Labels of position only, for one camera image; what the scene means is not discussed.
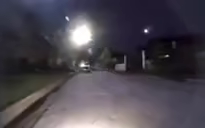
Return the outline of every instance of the glowing street lamp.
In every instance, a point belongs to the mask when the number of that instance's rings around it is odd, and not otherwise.
[[[83,46],[92,40],[92,33],[86,25],[76,27],[71,33],[71,41],[76,46]]]

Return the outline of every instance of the sidewalk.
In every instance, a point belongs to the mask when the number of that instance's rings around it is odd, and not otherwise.
[[[0,127],[56,88],[69,74],[25,74],[0,80]]]

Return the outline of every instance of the asphalt road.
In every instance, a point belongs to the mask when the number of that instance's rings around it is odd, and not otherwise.
[[[205,128],[205,82],[78,74],[34,128]]]

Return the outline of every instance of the curb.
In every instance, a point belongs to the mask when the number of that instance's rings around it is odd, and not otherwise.
[[[17,103],[9,106],[8,108],[0,112],[0,128],[5,127],[36,101],[40,100],[42,97],[49,94],[55,88],[59,87],[63,81],[63,79],[60,79],[55,83],[48,85],[47,87],[27,96],[21,101],[18,101]]]

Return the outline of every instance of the light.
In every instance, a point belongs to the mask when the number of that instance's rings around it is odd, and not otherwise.
[[[168,54],[167,54],[167,55],[164,55],[164,58],[169,58],[169,57],[170,57],[170,55],[168,55]]]
[[[145,34],[148,34],[148,33],[149,33],[149,29],[148,29],[148,28],[145,28],[145,29],[143,30],[143,32],[144,32]]]
[[[92,33],[86,25],[78,26],[71,35],[71,41],[77,46],[88,44],[92,40]]]
[[[85,66],[86,66],[86,65],[85,65],[84,62],[82,62],[82,63],[79,64],[79,67],[81,67],[81,68],[83,68],[83,67],[85,67]]]
[[[85,67],[89,67],[90,65],[87,64],[85,61],[80,62],[79,67],[80,68],[85,68]]]
[[[65,19],[66,19],[67,21],[70,21],[68,16],[66,16]]]

